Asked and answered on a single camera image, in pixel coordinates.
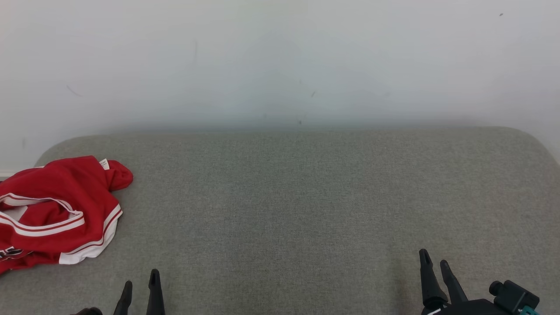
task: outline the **white wall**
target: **white wall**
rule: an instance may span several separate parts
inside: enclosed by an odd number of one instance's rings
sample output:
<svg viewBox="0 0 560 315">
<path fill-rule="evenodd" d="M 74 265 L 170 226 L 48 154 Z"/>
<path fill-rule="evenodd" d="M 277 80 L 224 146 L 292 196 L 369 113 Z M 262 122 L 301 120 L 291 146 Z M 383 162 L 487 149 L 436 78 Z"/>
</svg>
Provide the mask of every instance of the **white wall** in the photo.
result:
<svg viewBox="0 0 560 315">
<path fill-rule="evenodd" d="M 95 133 L 364 123 L 515 127 L 560 158 L 557 1 L 0 4 L 3 170 Z"/>
</svg>

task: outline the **teal component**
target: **teal component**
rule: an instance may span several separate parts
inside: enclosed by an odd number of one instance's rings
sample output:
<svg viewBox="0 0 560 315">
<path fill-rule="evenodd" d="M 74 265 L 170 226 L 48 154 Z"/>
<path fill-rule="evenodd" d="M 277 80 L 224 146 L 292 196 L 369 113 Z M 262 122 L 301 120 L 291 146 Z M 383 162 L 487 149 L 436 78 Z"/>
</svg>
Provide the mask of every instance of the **teal component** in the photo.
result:
<svg viewBox="0 0 560 315">
<path fill-rule="evenodd" d="M 521 313 L 519 313 L 519 315 L 539 315 L 539 313 L 535 312 L 534 309 L 525 306 L 523 310 L 521 310 Z"/>
</svg>

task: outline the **gray cushion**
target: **gray cushion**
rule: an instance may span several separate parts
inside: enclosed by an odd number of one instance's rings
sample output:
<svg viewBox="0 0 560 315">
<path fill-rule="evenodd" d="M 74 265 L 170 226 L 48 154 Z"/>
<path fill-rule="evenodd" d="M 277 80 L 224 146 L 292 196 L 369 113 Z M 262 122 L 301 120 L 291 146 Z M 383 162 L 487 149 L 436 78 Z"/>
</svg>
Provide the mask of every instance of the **gray cushion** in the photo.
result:
<svg viewBox="0 0 560 315">
<path fill-rule="evenodd" d="M 470 299 L 510 279 L 560 308 L 560 167 L 515 129 L 91 136 L 38 165 L 82 155 L 134 174 L 115 238 L 2 275 L 2 314 L 112 314 L 128 279 L 142 314 L 152 268 L 170 315 L 419 314 L 421 248 Z"/>
</svg>

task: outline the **red cloth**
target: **red cloth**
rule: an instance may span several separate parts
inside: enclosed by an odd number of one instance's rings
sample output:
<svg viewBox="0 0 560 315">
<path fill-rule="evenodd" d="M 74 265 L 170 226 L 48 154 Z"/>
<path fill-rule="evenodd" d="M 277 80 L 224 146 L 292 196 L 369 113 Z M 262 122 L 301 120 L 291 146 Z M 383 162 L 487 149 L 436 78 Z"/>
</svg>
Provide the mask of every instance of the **red cloth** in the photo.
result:
<svg viewBox="0 0 560 315">
<path fill-rule="evenodd" d="M 0 274 L 99 255 L 122 214 L 110 191 L 132 179 L 117 161 L 83 156 L 24 170 L 0 183 Z"/>
</svg>

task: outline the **white stripe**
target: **white stripe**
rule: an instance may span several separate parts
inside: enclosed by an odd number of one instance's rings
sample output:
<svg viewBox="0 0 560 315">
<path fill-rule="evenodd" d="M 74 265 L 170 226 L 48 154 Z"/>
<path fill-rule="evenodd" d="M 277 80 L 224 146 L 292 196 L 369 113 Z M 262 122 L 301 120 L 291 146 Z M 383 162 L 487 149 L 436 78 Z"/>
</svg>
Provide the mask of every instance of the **white stripe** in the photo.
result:
<svg viewBox="0 0 560 315">
<path fill-rule="evenodd" d="M 23 235 L 23 236 L 29 236 L 29 237 L 42 237 L 42 236 L 47 236 L 47 235 L 53 235 L 53 234 L 56 234 L 56 233 L 71 230 L 73 228 L 77 228 L 78 226 L 83 225 L 84 223 L 85 223 L 85 220 L 83 218 L 81 218 L 79 220 L 76 220 L 73 223 L 70 223 L 70 224 L 65 225 L 65 226 L 61 226 L 60 228 L 56 228 L 56 229 L 49 229 L 49 230 L 44 230 L 44 231 L 26 231 L 26 230 L 20 229 L 12 221 L 6 220 L 3 217 L 0 217 L 0 224 L 11 225 L 13 227 L 14 231 L 17 234 Z"/>
<path fill-rule="evenodd" d="M 119 216 L 121 216 L 121 215 L 123 214 L 122 212 L 119 214 L 119 211 L 120 211 L 120 205 L 117 205 L 117 206 L 115 207 L 115 209 L 113 209 L 113 210 L 111 211 L 111 213 L 109 214 L 109 216 L 108 216 L 108 217 L 105 219 L 105 221 L 103 222 L 103 231 L 105 231 L 105 229 L 107 228 L 107 225 L 109 224 L 109 222 L 111 222 L 111 220 L 115 217 L 115 215 L 118 214 Z M 115 220 L 113 220 L 113 222 L 111 223 L 111 225 L 116 224 L 116 220 L 117 220 L 118 217 L 116 217 Z M 94 240 L 94 241 L 92 241 L 92 242 L 86 243 L 86 244 L 84 244 L 84 245 L 82 245 L 82 246 L 80 246 L 80 247 L 74 249 L 73 251 L 70 251 L 69 254 L 74 254 L 74 253 L 80 251 L 82 248 L 88 247 L 88 246 L 90 246 L 90 245 L 101 245 L 101 243 L 103 243 L 103 238 L 101 238 L 100 240 Z"/>
<path fill-rule="evenodd" d="M 17 220 L 14 220 L 9 215 L 0 211 L 0 223 L 4 223 L 4 224 L 8 224 L 8 225 L 13 226 L 14 231 L 17 234 L 25 235 L 25 236 L 37 236 L 37 237 L 45 236 L 45 235 L 52 235 L 52 234 L 60 233 L 62 231 L 67 231 L 69 229 L 73 229 L 73 228 L 78 227 L 78 226 L 85 223 L 85 221 L 83 219 L 83 212 L 73 210 L 72 207 L 70 206 L 70 204 L 66 201 L 63 201 L 63 200 L 58 200 L 58 199 L 53 199 L 53 198 L 22 197 L 22 196 L 18 196 L 16 194 L 13 194 L 13 193 L 8 193 L 8 194 L 5 194 L 4 196 L 0 196 L 0 202 L 4 202 L 5 204 L 7 204 L 9 206 L 35 205 L 37 203 L 44 202 L 44 201 L 47 201 L 47 200 L 51 200 L 51 201 L 55 201 L 55 202 L 59 203 L 60 205 L 62 205 L 66 209 L 66 211 L 68 211 L 73 216 L 70 217 L 70 215 L 69 215 L 68 216 L 69 218 L 67 220 L 64 220 L 64 221 L 61 221 L 61 222 L 58 222 L 58 223 L 53 223 L 53 224 L 43 225 L 43 226 L 28 226 L 28 225 L 19 223 Z M 26 231 L 26 230 L 43 230 L 43 229 L 48 229 L 48 230 L 45 230 L 45 231 Z"/>
<path fill-rule="evenodd" d="M 73 251 L 72 253 L 61 253 L 60 257 L 58 258 L 58 263 L 61 265 L 73 265 L 75 263 L 79 263 L 82 260 L 86 259 L 87 257 L 97 257 L 101 252 L 109 245 L 109 243 L 113 240 L 116 232 L 116 224 L 118 218 L 123 214 L 120 211 L 120 206 L 117 206 L 118 209 L 116 214 L 110 216 L 109 221 L 114 218 L 113 222 L 107 227 L 104 232 L 104 235 L 101 237 L 100 240 L 96 242 L 89 242 L 83 246 L 80 246 L 77 251 Z"/>
</svg>

